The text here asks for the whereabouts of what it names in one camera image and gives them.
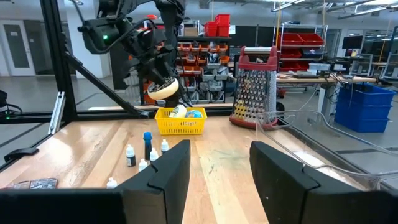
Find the door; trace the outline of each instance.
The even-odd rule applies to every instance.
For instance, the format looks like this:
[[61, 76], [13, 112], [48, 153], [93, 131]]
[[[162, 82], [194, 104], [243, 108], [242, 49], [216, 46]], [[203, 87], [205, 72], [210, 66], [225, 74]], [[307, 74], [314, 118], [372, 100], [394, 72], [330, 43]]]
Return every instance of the door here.
[[36, 75], [24, 22], [0, 20], [0, 35], [11, 75]]

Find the small box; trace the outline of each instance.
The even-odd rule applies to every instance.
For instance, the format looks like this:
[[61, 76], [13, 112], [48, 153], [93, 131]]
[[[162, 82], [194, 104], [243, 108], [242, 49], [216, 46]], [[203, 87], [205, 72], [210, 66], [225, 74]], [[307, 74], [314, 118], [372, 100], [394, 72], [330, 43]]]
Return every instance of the small box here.
[[198, 36], [198, 28], [196, 28], [196, 27], [185, 27], [184, 28], [184, 36], [185, 37], [197, 37]]

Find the ceiling light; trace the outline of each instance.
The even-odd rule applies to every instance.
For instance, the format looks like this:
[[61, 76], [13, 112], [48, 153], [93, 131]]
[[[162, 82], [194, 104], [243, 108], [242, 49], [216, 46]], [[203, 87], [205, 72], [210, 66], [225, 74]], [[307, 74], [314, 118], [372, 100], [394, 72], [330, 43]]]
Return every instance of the ceiling light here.
[[368, 2], [372, 2], [374, 0], [365, 0], [365, 1], [359, 1], [359, 2], [352, 2], [351, 4], [345, 4], [343, 6], [336, 6], [336, 7], [331, 7], [330, 9], [326, 10], [326, 12], [333, 12], [333, 11], [337, 11], [340, 9], [345, 9], [347, 7], [352, 7], [352, 6], [359, 6]]
[[277, 11], [279, 11], [279, 9], [284, 9], [284, 8], [289, 7], [289, 6], [292, 6], [292, 3], [287, 3], [287, 4], [284, 4], [284, 5], [281, 5], [281, 6], [278, 7], [278, 8], [271, 9], [271, 12], [277, 12]]
[[377, 7], [377, 8], [374, 8], [374, 9], [369, 9], [369, 10], [366, 10], [366, 11], [362, 11], [362, 12], [357, 12], [357, 13], [354, 13], [354, 15], [363, 15], [363, 14], [368, 14], [368, 13], [371, 13], [371, 12], [377, 12], [377, 11], [381, 11], [381, 10], [385, 10], [386, 9], [386, 7]]

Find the red container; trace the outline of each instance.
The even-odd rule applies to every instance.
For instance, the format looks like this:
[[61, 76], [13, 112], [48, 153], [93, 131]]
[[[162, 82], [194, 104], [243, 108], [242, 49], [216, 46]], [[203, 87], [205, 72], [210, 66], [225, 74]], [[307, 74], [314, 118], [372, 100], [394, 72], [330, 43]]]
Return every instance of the red container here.
[[218, 37], [229, 37], [229, 25], [228, 26], [218, 26], [217, 36]]
[[230, 14], [218, 14], [216, 16], [216, 22], [219, 26], [229, 26], [229, 15]]
[[310, 68], [310, 62], [299, 62], [298, 65], [300, 66], [300, 71], [307, 71]]
[[288, 72], [288, 71], [298, 71], [300, 70], [300, 65], [297, 62], [283, 62], [279, 71]]
[[280, 53], [281, 58], [300, 58], [301, 52], [299, 49], [282, 49]]
[[217, 36], [217, 23], [216, 22], [207, 22], [205, 24], [205, 34], [207, 37], [216, 37]]
[[[280, 46], [281, 35], [278, 34], [278, 47]], [[303, 39], [298, 34], [284, 33], [284, 39], [282, 41], [283, 45], [301, 45], [303, 44]]]
[[323, 39], [318, 34], [298, 34], [303, 39], [303, 45], [322, 45]]

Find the black robotic arm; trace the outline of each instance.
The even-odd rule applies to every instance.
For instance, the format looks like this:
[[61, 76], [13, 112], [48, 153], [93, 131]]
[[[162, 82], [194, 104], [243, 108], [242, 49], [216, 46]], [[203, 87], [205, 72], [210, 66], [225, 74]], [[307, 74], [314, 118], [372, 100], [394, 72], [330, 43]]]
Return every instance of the black robotic arm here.
[[[134, 72], [141, 78], [153, 81], [148, 88], [149, 96], [155, 100], [166, 99], [166, 106], [173, 107], [178, 104], [181, 92], [178, 91], [181, 87], [174, 68], [177, 31], [185, 10], [177, 0], [155, 0], [165, 31], [159, 30], [150, 19], [132, 24], [132, 19], [127, 15], [138, 5], [150, 1], [153, 0], [99, 0], [97, 18], [87, 21], [75, 3], [83, 23], [78, 30], [83, 34], [85, 47], [92, 54], [105, 54], [116, 44], [121, 44], [133, 56], [125, 72]], [[148, 20], [152, 27], [139, 30], [140, 25]], [[165, 45], [157, 50], [161, 43]]]

